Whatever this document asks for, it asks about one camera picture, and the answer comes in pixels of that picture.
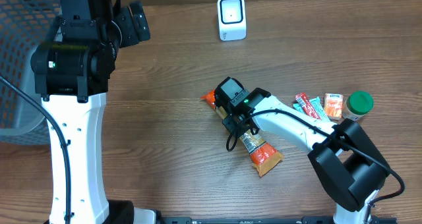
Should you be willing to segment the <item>long orange pasta packet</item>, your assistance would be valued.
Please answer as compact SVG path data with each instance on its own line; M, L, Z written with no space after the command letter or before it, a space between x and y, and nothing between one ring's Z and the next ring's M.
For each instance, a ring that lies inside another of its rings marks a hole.
M223 107L215 104L214 90L200 98L219 115L227 131L231 132L237 126L234 118L230 117ZM263 177L283 161L284 155L261 137L258 132L250 130L248 125L244 128L244 131L243 134L233 134L233 137L237 138L238 142L243 143L253 162L252 166L257 170L259 177Z

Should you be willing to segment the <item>red stick sachet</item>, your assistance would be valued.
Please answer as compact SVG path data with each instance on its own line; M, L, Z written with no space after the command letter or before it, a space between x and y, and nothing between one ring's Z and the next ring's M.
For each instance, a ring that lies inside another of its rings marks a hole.
M316 109L311 104L306 93L301 92L300 94L297 94L295 99L297 103L293 105L294 109L314 119L321 120L321 116L317 113Z

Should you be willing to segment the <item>teal orange snack packet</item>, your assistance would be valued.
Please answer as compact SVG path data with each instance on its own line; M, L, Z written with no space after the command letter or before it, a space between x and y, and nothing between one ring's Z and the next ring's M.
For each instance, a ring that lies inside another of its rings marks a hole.
M313 106L313 108L315 109L315 111L317 112L317 114L319 115L320 119L324 122L330 122L329 117L327 116L326 112L324 111L323 106L321 105L320 98L316 97L316 98L310 99L309 101L311 105ZM306 114L306 112L298 103L294 103L293 108L302 114Z

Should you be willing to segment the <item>small orange tissue pack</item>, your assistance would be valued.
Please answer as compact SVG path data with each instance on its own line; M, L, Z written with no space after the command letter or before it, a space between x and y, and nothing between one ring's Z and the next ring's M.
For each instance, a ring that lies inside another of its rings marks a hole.
M343 95L325 94L324 111L329 119L340 120L342 118Z

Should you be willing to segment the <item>green lid jar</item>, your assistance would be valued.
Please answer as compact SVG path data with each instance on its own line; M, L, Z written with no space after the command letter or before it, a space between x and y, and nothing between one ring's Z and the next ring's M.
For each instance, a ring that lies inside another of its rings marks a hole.
M355 91L344 102L342 117L358 121L365 116L374 106L371 94L365 91Z

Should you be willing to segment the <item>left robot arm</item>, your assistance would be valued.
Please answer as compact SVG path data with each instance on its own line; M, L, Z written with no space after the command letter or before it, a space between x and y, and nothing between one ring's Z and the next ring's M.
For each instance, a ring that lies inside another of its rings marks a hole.
M30 65L49 125L49 223L157 223L158 212L106 197L102 122L118 51L149 40L142 5L60 0L61 11Z

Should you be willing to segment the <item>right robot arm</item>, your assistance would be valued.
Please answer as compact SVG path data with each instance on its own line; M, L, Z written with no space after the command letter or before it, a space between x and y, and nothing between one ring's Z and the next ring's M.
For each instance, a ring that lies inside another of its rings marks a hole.
M340 124L300 113L262 88L248 91L227 77L214 91L215 104L228 115L234 138L266 131L303 150L335 201L333 223L376 223L370 209L389 176L389 165L362 127L350 119Z

